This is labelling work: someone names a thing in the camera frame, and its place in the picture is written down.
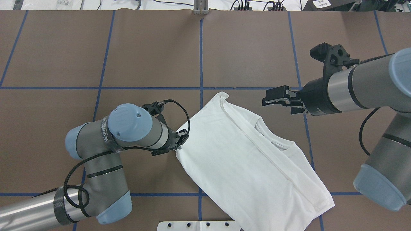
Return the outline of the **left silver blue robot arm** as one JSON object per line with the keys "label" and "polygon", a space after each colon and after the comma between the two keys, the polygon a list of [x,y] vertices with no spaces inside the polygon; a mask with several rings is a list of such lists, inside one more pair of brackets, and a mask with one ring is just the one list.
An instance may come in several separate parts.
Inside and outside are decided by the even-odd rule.
{"label": "left silver blue robot arm", "polygon": [[167,103],[176,101],[121,104],[101,120],[70,130],[66,150],[79,162],[61,187],[2,207],[1,230],[46,231],[91,217],[107,225],[128,216],[133,206],[120,154],[136,149],[161,155],[189,138],[189,120],[179,131],[167,125],[162,114]]}

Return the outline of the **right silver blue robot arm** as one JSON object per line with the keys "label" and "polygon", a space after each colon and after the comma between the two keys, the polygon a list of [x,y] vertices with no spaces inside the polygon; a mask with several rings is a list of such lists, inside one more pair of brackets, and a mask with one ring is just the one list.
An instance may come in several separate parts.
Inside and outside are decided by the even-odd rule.
{"label": "right silver blue robot arm", "polygon": [[[293,114],[323,116],[371,109],[359,130],[359,143],[368,159],[354,179],[354,188],[390,211],[410,205],[411,197],[411,49],[353,59],[340,45],[321,43],[310,56],[323,63],[323,76],[300,90],[288,85],[268,89],[262,106],[279,104]],[[395,117],[372,151],[363,143],[366,122],[383,107]]]}

